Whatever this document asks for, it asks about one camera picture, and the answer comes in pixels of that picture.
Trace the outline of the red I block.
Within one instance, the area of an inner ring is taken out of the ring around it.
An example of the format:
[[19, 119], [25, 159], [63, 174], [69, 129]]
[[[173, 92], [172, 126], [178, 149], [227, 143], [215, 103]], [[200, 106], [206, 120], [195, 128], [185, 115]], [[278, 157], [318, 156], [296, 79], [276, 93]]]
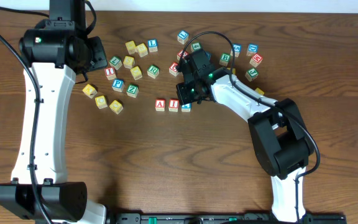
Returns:
[[168, 109], [171, 112], [178, 112], [179, 105], [180, 105], [179, 100], [170, 99]]

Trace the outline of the red A block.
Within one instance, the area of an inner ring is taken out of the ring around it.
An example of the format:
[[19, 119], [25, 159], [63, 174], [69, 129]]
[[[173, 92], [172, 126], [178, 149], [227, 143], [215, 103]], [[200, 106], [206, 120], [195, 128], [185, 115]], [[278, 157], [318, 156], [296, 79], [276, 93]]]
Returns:
[[155, 110], [156, 111], [165, 111], [165, 100], [164, 99], [156, 99], [155, 100]]

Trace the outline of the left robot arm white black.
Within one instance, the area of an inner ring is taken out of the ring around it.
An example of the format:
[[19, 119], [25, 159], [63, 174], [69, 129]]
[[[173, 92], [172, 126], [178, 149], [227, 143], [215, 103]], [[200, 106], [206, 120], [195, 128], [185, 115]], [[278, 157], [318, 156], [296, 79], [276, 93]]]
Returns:
[[20, 39], [25, 111], [21, 145], [10, 182], [0, 184], [0, 206], [36, 223], [109, 223], [106, 206], [88, 198], [84, 182], [68, 180], [67, 113], [78, 75], [107, 67], [89, 1], [51, 1], [48, 16]]

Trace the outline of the blue question mark block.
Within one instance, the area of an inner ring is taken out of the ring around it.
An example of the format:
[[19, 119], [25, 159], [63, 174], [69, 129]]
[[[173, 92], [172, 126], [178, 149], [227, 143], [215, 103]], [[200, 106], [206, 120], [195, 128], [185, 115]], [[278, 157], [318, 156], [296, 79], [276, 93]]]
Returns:
[[191, 103], [185, 104], [181, 106], [182, 112], [190, 112], [191, 111]]

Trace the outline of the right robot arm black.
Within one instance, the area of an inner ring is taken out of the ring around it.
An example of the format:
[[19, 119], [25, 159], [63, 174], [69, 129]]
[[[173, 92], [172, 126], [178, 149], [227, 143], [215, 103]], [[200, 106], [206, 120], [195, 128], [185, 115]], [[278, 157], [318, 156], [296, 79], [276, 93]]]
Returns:
[[211, 100], [233, 110], [249, 125], [255, 156], [271, 177], [272, 213], [281, 222], [305, 216], [302, 182], [309, 156], [317, 146], [294, 101], [267, 98], [243, 84], [226, 67], [216, 68], [206, 52], [180, 52], [176, 69], [184, 81], [177, 85], [181, 105]]

